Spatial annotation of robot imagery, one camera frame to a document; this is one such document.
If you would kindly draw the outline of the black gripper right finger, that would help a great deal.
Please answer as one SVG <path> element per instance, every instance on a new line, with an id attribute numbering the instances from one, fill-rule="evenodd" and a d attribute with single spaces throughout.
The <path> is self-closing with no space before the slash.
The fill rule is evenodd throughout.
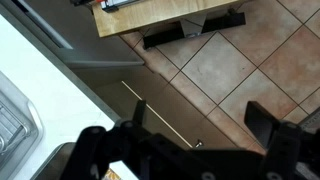
<path id="1" fill-rule="evenodd" d="M 257 101 L 247 103 L 244 123 L 266 149 L 269 148 L 273 134 L 280 126 L 280 121 Z"/>

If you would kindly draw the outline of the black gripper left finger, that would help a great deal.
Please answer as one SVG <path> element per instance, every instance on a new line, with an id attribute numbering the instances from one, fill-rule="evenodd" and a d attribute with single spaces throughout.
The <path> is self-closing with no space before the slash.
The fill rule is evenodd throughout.
<path id="1" fill-rule="evenodd" d="M 146 110 L 146 101 L 139 100 L 136 104 L 132 120 L 137 124 L 141 125 L 144 120 L 145 110 Z"/>

